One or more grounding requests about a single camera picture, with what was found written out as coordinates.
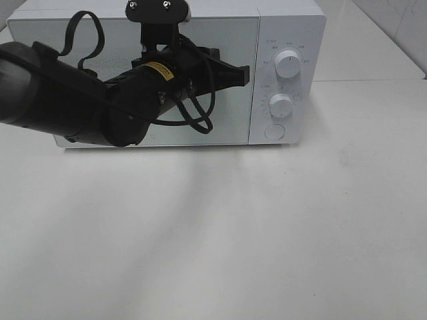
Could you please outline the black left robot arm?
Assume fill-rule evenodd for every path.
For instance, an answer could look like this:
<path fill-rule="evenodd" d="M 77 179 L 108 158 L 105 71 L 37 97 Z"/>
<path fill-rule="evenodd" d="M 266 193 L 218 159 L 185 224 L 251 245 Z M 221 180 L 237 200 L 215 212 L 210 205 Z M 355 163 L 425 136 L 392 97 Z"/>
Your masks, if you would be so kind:
<path fill-rule="evenodd" d="M 217 49 L 188 39 L 177 51 L 145 53 L 106 81 L 60 55 L 40 42 L 1 45 L 2 123 L 108 147 L 138 145 L 152 125 L 208 134 L 216 93 L 250 80 L 248 66 L 226 63 Z"/>

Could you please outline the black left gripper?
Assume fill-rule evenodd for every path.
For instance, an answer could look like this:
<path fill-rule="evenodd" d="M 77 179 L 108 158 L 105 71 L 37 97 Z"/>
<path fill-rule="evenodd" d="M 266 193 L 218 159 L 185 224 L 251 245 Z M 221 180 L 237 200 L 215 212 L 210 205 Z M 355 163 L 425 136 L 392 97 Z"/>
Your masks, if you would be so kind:
<path fill-rule="evenodd" d="M 173 107 L 184 116 L 189 99 L 200 117 L 213 111 L 214 90 L 245 87 L 250 66 L 214 63 L 219 49 L 182 45 L 148 53 L 133 62 L 131 69 L 104 82 L 103 117 L 159 117 Z"/>

